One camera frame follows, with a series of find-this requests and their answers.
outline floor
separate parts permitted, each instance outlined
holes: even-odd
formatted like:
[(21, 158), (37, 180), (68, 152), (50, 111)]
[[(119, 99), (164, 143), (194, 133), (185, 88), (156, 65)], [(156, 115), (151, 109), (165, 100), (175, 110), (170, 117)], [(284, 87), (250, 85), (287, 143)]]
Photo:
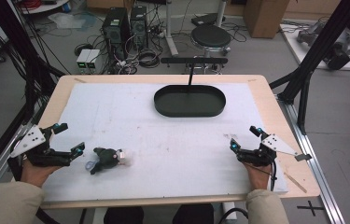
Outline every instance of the floor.
[[(82, 10), (74, 10), (73, 13), (87, 21), (82, 29), (55, 29), (55, 25), (48, 23), (48, 14), (35, 17), (37, 27), (43, 31), (42, 37), (59, 58), (62, 64), (71, 74), (78, 74), (75, 63), (77, 56), (74, 54), (75, 46), (92, 41), (92, 35), (99, 34), (102, 22), (95, 17), (81, 13)], [(184, 19), (173, 19), (173, 30), (182, 30), (189, 33), (194, 27), (190, 23), (193, 15)], [(226, 22), (244, 25), (242, 18), (228, 17)], [(282, 34), (277, 34), (273, 39), (251, 38), (246, 30), (237, 35), (239, 40), (246, 42), (231, 42), (231, 52), (228, 54), (229, 62), (222, 73), (225, 75), (260, 74), (269, 82), (287, 75), (297, 68), (298, 64), (293, 57)], [(174, 41), (181, 56), (193, 56), (202, 54), (196, 50), (189, 41), (187, 35), (174, 35)], [(163, 46), (162, 57), (170, 56), (166, 43)], [(62, 66), (48, 53), (50, 63), (62, 69)], [(138, 68), (137, 74), (182, 74), (183, 65), (160, 64), (154, 69)], [(23, 99), (24, 83), (17, 74), (9, 60), (0, 63), (0, 136), (13, 120), (21, 106)], [(284, 87), (273, 90), (279, 93)], [(308, 108), (306, 114), (306, 132), (315, 150), (317, 159), (329, 182), (329, 187), (339, 205), (343, 219), (350, 223), (350, 71), (329, 71), (316, 69), (312, 76)], [(285, 199), (284, 206), (290, 223), (329, 223), (324, 211), (311, 209), (299, 209), (298, 206), (322, 207), (319, 198)], [(216, 205), (217, 217), (220, 207)], [(145, 208), (145, 223), (171, 223), (176, 206), (160, 206)], [(65, 209), (48, 211), (60, 223), (79, 222), (81, 209)], [(93, 209), (87, 209), (84, 223), (92, 223)], [(242, 215), (238, 214), (238, 220), (232, 223), (246, 223)]]

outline computer tower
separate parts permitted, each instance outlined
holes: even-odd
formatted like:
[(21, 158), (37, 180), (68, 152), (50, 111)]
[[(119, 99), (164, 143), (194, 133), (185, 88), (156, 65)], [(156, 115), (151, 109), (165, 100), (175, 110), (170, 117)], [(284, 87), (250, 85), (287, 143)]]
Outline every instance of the computer tower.
[(130, 21), (133, 36), (133, 48), (148, 48), (147, 8), (133, 6)]
[(119, 60), (127, 59), (131, 48), (131, 29), (126, 8), (110, 8), (105, 17), (102, 29), (109, 55)]

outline black tray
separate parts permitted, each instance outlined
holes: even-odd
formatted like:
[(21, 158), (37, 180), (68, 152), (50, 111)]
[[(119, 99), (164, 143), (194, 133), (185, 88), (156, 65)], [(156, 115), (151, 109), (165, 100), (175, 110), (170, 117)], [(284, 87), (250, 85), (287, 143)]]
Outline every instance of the black tray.
[(154, 103), (157, 111), (166, 117), (213, 117), (224, 110), (226, 98), (212, 86), (169, 85), (155, 93)]

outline black stool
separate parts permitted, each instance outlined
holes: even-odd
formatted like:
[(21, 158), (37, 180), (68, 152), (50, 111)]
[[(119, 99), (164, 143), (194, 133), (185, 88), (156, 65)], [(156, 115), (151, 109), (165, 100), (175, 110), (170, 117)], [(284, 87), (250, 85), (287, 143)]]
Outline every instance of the black stool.
[[(204, 58), (210, 57), (210, 51), (222, 51), (224, 55), (227, 55), (227, 47), (230, 42), (231, 35), (215, 25), (201, 25), (191, 32), (191, 43), (204, 50)], [(203, 64), (203, 73), (206, 68), (207, 65)]]

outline person's left hand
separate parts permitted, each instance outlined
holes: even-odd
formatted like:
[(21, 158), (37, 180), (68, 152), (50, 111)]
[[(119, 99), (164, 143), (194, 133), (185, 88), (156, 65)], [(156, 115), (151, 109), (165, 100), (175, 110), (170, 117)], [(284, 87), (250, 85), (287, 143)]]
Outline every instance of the person's left hand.
[(33, 166), (29, 162), (29, 160), (24, 160), (21, 182), (25, 182), (41, 188), (44, 182), (46, 182), (49, 175), (51, 175), (53, 172), (55, 172), (60, 168), (61, 166), (49, 166), (49, 167)]

